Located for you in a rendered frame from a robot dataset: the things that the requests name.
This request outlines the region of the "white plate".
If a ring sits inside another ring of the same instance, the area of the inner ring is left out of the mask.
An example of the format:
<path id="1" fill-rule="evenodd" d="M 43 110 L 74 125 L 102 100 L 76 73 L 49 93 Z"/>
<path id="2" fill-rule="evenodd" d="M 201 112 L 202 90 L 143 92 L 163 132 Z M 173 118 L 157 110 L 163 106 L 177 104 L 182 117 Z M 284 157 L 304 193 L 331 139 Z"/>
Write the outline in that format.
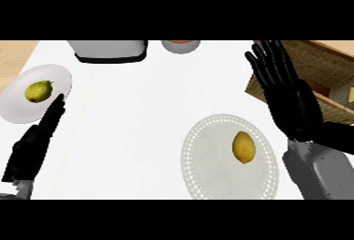
<path id="1" fill-rule="evenodd" d="M 52 83 L 51 97 L 33 103 L 25 98 L 25 91 L 31 84 L 42 81 Z M 56 64 L 48 64 L 28 69 L 9 83 L 0 95 L 0 116 L 14 124 L 27 124 L 39 120 L 56 97 L 62 94 L 68 97 L 73 88 L 73 74 L 70 70 Z"/>

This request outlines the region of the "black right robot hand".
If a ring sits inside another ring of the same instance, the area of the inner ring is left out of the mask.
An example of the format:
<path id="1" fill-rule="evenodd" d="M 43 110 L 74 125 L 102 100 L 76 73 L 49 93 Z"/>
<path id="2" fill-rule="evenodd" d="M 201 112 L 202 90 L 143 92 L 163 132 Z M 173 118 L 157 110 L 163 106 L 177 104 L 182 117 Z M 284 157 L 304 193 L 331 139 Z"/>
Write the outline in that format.
<path id="1" fill-rule="evenodd" d="M 325 122 L 309 83 L 297 74 L 279 40 L 261 40 L 245 57 L 263 88 L 276 126 L 295 142 L 313 142 L 354 155 L 354 126 Z"/>

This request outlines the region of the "green pear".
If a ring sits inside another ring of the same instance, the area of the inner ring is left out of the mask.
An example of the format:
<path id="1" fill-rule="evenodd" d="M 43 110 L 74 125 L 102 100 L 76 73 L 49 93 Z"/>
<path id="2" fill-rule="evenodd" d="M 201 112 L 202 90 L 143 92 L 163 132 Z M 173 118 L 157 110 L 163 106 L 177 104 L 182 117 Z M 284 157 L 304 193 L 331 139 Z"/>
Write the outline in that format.
<path id="1" fill-rule="evenodd" d="M 25 90 L 25 98 L 30 102 L 39 103 L 51 97 L 52 92 L 53 83 L 51 81 L 36 82 Z"/>

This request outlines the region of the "grey appliance with black base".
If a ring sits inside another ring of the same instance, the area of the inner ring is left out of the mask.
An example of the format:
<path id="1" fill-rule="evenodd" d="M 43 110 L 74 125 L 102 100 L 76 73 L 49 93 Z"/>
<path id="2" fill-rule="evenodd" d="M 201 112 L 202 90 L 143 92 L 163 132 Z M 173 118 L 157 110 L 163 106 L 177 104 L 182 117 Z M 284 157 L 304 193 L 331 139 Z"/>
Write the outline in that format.
<path id="1" fill-rule="evenodd" d="M 123 64 L 146 58 L 146 40 L 70 40 L 77 60 L 89 64 Z"/>

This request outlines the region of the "wicker basket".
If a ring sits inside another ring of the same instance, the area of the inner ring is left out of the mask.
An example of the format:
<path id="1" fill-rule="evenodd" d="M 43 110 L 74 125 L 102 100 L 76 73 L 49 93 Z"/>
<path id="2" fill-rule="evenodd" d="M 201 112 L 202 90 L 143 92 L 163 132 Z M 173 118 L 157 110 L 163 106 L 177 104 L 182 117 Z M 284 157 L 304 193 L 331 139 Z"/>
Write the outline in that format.
<path id="1" fill-rule="evenodd" d="M 315 40 L 284 40 L 298 76 L 307 81 L 319 100 L 323 120 L 354 124 L 354 56 Z"/>

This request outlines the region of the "yellow lemon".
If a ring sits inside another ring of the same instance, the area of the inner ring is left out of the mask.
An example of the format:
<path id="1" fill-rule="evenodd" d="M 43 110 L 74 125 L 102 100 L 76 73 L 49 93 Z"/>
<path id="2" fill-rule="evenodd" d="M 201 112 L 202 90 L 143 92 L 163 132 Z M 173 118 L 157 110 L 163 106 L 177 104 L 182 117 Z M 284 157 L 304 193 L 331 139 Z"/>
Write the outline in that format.
<path id="1" fill-rule="evenodd" d="M 235 136 L 232 142 L 232 152 L 242 163 L 251 162 L 256 158 L 256 142 L 245 131 L 239 131 Z"/>

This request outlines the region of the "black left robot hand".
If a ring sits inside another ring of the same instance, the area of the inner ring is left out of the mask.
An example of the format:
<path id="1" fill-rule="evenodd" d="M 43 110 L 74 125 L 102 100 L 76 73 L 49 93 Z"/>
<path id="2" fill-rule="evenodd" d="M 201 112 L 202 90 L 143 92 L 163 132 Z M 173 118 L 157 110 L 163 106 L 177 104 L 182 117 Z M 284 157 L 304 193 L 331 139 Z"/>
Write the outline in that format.
<path id="1" fill-rule="evenodd" d="M 27 130 L 21 140 L 14 144 L 2 181 L 12 183 L 34 180 L 39 174 L 49 143 L 56 132 L 62 114 L 65 113 L 64 95 L 59 94 L 37 125 Z"/>

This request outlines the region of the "round white lace placemat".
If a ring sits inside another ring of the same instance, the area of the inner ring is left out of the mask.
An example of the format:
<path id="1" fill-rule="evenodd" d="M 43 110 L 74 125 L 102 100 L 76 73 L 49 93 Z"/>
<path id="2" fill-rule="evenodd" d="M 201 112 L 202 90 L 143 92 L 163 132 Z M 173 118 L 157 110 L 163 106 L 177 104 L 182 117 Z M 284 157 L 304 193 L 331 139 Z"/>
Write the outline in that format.
<path id="1" fill-rule="evenodd" d="M 244 131 L 254 140 L 248 163 L 233 155 L 233 139 Z M 182 172 L 194 199 L 272 200 L 278 195 L 278 157 L 256 125 L 239 116 L 216 114 L 192 127 L 182 150 Z"/>

